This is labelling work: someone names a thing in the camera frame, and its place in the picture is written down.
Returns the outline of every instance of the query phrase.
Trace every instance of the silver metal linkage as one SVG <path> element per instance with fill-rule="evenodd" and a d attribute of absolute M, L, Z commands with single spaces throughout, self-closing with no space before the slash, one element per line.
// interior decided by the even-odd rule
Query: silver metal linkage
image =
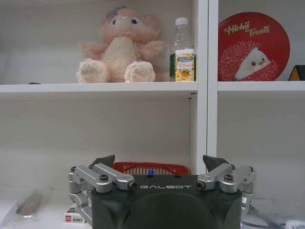
<path fill-rule="evenodd" d="M 201 190 L 211 190 L 219 182 L 219 188 L 223 192 L 235 193 L 239 189 L 242 192 L 242 217 L 244 217 L 254 198 L 256 172 L 249 166 L 241 166 L 236 170 L 234 168 L 235 166 L 223 163 L 211 172 L 199 175 L 197 186 Z"/>
<path fill-rule="evenodd" d="M 91 190 L 98 193 L 107 193 L 112 190 L 112 183 L 118 189 L 133 190 L 137 184 L 132 175 L 123 174 L 104 164 L 72 167 L 69 172 L 70 200 L 76 203 L 77 211 L 92 226 L 92 211 L 89 207 L 88 197 Z"/>

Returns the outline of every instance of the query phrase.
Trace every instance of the black object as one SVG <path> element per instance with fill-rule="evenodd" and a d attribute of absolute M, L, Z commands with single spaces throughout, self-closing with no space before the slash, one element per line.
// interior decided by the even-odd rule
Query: black object
<path fill-rule="evenodd" d="M 221 166 L 223 163 L 229 164 L 226 160 L 222 158 L 212 157 L 212 156 L 203 156 L 203 162 L 205 163 L 206 169 L 208 172 L 212 171 L 213 169 Z"/>
<path fill-rule="evenodd" d="M 115 156 L 114 155 L 110 155 L 110 156 L 106 156 L 106 157 L 101 157 L 101 158 L 97 158 L 92 163 L 92 165 L 96 165 L 96 164 L 102 163 L 102 164 L 112 168 L 114 160 L 115 160 Z"/>
<path fill-rule="evenodd" d="M 197 188 L 197 176 L 134 176 L 133 191 L 92 197 L 93 229 L 239 229 L 241 192 Z"/>
<path fill-rule="evenodd" d="M 294 66 L 289 81 L 304 81 L 305 80 L 305 65 Z"/>

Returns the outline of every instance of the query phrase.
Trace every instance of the stuffed animal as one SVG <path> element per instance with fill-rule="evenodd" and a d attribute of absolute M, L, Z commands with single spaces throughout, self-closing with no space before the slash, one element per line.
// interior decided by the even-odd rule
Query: stuffed animal
<path fill-rule="evenodd" d="M 118 8 L 103 20 L 101 32 L 102 43 L 82 45 L 87 59 L 76 73 L 79 83 L 155 81 L 152 63 L 166 51 L 165 42 L 156 41 L 156 16 Z"/>

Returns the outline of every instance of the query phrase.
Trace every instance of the juice bottle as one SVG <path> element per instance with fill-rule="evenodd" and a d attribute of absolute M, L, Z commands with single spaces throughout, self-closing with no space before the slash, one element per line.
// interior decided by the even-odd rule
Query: juice bottle
<path fill-rule="evenodd" d="M 187 18 L 176 19 L 170 59 L 171 81 L 194 81 L 194 49 L 187 26 Z"/>

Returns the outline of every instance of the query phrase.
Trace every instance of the orange object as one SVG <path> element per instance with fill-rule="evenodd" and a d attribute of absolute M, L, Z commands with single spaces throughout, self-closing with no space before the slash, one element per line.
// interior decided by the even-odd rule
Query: orange object
<path fill-rule="evenodd" d="M 181 165 L 159 164 L 150 162 L 117 162 L 113 168 L 121 173 L 131 175 L 148 175 L 153 170 L 155 175 L 190 175 L 190 170 Z"/>

